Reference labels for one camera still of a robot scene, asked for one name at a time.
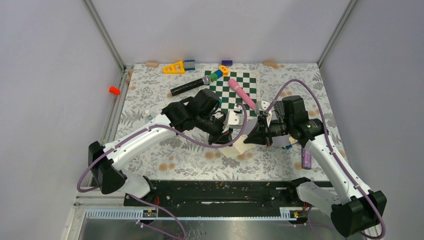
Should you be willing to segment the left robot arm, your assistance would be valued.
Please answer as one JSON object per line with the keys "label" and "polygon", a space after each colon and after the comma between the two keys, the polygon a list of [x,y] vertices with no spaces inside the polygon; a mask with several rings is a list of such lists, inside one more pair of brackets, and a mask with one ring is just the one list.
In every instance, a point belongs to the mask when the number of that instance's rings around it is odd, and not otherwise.
{"label": "left robot arm", "polygon": [[181,136],[197,128],[209,135],[205,147],[225,145],[232,141],[233,130],[229,115],[215,117],[220,99],[209,89],[200,90],[194,97],[169,103],[160,114],[129,135],[102,145],[94,141],[88,146],[88,167],[101,193],[117,191],[135,195],[144,206],[152,204],[155,192],[146,177],[124,172],[130,160],[161,141]]}

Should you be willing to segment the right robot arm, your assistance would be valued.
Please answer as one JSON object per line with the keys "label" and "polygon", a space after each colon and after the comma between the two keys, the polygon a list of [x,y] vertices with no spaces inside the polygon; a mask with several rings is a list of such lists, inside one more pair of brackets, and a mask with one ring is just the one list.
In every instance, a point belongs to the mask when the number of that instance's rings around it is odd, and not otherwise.
{"label": "right robot arm", "polygon": [[335,190],[332,194],[301,177],[291,181],[287,201],[293,206],[306,202],[316,207],[330,217],[343,237],[382,225],[386,196],[380,190],[373,191],[348,166],[324,122],[309,118],[304,100],[299,95],[285,97],[279,105],[281,109],[276,113],[281,114],[281,118],[268,121],[266,114],[261,114],[243,142],[269,147],[274,137],[293,137],[319,163]]}

